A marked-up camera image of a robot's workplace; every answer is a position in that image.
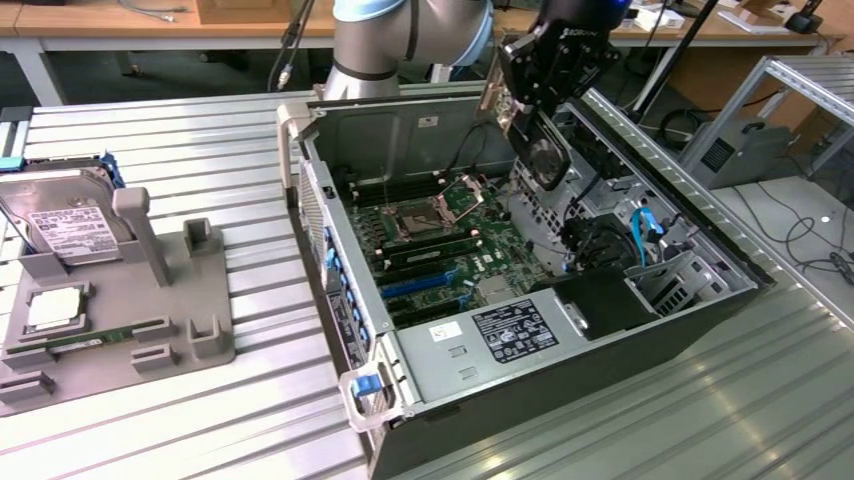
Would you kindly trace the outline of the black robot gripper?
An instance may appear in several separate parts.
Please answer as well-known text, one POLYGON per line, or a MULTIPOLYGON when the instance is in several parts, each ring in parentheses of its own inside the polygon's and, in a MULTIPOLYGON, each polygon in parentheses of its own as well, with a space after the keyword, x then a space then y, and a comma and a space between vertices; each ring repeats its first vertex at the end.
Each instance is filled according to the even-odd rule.
POLYGON ((619 60, 608 38, 629 5, 623 0, 544 1, 526 33, 501 41, 504 88, 520 116, 550 114, 584 94, 619 60))

